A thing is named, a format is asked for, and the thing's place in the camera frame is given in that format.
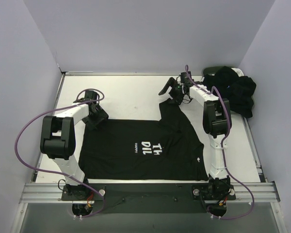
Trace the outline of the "black printed t shirt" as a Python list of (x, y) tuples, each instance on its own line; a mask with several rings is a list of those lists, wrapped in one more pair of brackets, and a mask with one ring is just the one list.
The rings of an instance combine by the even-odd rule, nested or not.
[(195, 129), (171, 99), (160, 120), (108, 119), (86, 128), (79, 166), (89, 179), (206, 181)]

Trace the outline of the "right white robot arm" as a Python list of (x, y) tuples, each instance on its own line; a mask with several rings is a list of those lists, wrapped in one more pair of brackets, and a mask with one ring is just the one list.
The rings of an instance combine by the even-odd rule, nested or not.
[(180, 105), (185, 96), (203, 106), (203, 129), (209, 136), (211, 167), (209, 172), (209, 193), (228, 192), (230, 177), (226, 165), (226, 142), (231, 130), (230, 106), (227, 99), (222, 98), (219, 90), (213, 86), (207, 89), (201, 82), (195, 82), (191, 73), (180, 74), (180, 80), (170, 77), (159, 92), (165, 94), (168, 89), (172, 102)]

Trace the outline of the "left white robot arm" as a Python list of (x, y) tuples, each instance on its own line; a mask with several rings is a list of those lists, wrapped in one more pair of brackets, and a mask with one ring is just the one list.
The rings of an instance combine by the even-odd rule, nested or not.
[(74, 155), (76, 149), (75, 126), (83, 122), (90, 130), (109, 118), (99, 105), (104, 94), (93, 88), (82, 91), (83, 98), (77, 96), (74, 104), (64, 108), (54, 116), (45, 116), (42, 122), (40, 150), (47, 155), (66, 177), (65, 186), (68, 193), (73, 193), (80, 200), (89, 196), (90, 188), (84, 172)]

